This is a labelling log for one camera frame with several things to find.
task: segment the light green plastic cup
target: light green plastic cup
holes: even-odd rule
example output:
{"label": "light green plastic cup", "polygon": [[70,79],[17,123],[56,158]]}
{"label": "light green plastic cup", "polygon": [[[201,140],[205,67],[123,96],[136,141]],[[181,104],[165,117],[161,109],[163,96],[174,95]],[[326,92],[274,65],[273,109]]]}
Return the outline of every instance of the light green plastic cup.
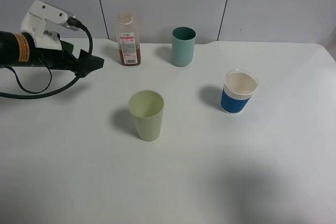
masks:
{"label": "light green plastic cup", "polygon": [[142,140],[150,142],[159,137],[163,105],[162,96],[152,90],[142,90],[131,97],[128,108]]}

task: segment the bottle cap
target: bottle cap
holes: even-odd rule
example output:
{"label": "bottle cap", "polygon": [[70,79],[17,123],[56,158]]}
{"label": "bottle cap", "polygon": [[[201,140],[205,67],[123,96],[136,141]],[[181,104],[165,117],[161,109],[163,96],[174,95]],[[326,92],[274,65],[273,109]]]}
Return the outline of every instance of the bottle cap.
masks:
{"label": "bottle cap", "polygon": [[129,13],[121,13],[118,15],[118,22],[123,25],[129,25],[133,23],[133,17]]}

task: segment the white table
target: white table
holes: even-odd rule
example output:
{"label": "white table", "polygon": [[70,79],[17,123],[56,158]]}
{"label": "white table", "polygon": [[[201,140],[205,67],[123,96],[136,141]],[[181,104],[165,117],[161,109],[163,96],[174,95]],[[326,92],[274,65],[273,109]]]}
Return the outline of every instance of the white table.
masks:
{"label": "white table", "polygon": [[[68,39],[87,49],[87,40]],[[0,99],[2,223],[325,224],[336,220],[336,62],[316,44],[213,42],[192,63],[142,44],[137,67],[116,43],[94,41],[104,68],[35,101]],[[219,109],[225,73],[259,87],[242,113]],[[17,68],[42,89],[45,69]],[[53,71],[51,89],[73,73]],[[17,92],[0,71],[2,92]],[[161,136],[137,138],[129,97],[165,100]]]}

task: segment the cup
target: cup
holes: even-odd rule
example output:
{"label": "cup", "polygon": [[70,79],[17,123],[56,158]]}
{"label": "cup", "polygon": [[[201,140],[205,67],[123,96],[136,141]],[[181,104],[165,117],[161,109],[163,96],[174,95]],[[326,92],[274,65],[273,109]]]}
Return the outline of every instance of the cup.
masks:
{"label": "cup", "polygon": [[245,70],[235,69],[227,73],[220,102],[223,110],[229,114],[240,112],[257,87],[257,78]]}
{"label": "cup", "polygon": [[173,30],[172,60],[179,67],[185,67],[193,60],[196,32],[188,27]]}
{"label": "cup", "polygon": [[150,142],[159,137],[163,105],[162,96],[152,90],[143,90],[131,97],[128,107],[142,140]]}

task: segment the cup rim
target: cup rim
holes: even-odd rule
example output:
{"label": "cup rim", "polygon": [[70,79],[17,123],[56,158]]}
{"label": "cup rim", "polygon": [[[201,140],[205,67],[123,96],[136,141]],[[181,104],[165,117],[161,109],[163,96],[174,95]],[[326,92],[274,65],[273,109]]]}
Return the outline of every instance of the cup rim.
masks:
{"label": "cup rim", "polygon": [[[191,31],[195,34],[194,37],[192,37],[191,39],[179,39],[179,38],[177,38],[177,37],[174,35],[174,32],[175,32],[177,29],[181,29],[181,28],[186,28],[186,29],[188,29],[188,30],[191,30]],[[173,37],[174,37],[175,39],[178,39],[178,40],[180,40],[180,41],[190,41],[190,40],[193,40],[193,39],[196,38],[196,31],[195,31],[193,28],[190,28],[190,27],[180,26],[180,27],[176,27],[176,28],[173,30],[172,35],[173,35]]]}
{"label": "cup rim", "polygon": [[[142,116],[135,115],[135,114],[131,111],[130,103],[131,103],[132,98],[133,98],[135,95],[137,95],[137,94],[139,94],[139,93],[142,93],[142,92],[151,92],[151,93],[158,94],[159,97],[160,97],[160,99],[162,100],[162,108],[161,108],[161,109],[159,110],[159,112],[156,113],[155,115],[142,117]],[[130,111],[130,113],[131,113],[133,116],[135,116],[136,118],[140,118],[140,119],[150,119],[150,118],[153,118],[153,117],[157,116],[158,114],[160,114],[161,111],[163,110],[163,108],[164,108],[164,99],[163,99],[162,95],[160,95],[160,94],[157,93],[156,91],[154,91],[154,90],[150,90],[150,89],[140,90],[140,91],[134,93],[134,94],[131,96],[130,100],[128,101],[128,110]]]}
{"label": "cup rim", "polygon": [[[255,88],[253,89],[253,90],[247,90],[247,91],[241,91],[241,92],[234,92],[233,90],[232,90],[232,88],[230,87],[230,85],[228,85],[227,83],[226,83],[226,78],[228,77],[228,76],[230,76],[231,74],[233,74],[233,73],[244,73],[244,74],[246,74],[246,75],[248,75],[249,77],[251,77],[253,80],[254,80],[254,82],[255,82]],[[246,71],[246,70],[244,70],[244,69],[233,69],[233,70],[230,70],[227,74],[226,74],[226,76],[225,76],[225,78],[224,78],[224,85],[227,87],[227,88],[229,88],[229,90],[230,90],[230,92],[232,92],[233,94],[236,94],[236,95],[251,95],[251,94],[253,94],[256,90],[257,90],[257,88],[258,88],[258,85],[259,85],[259,82],[258,82],[258,79],[257,79],[257,77],[254,75],[254,74],[252,74],[251,72],[249,72],[249,71]]]}

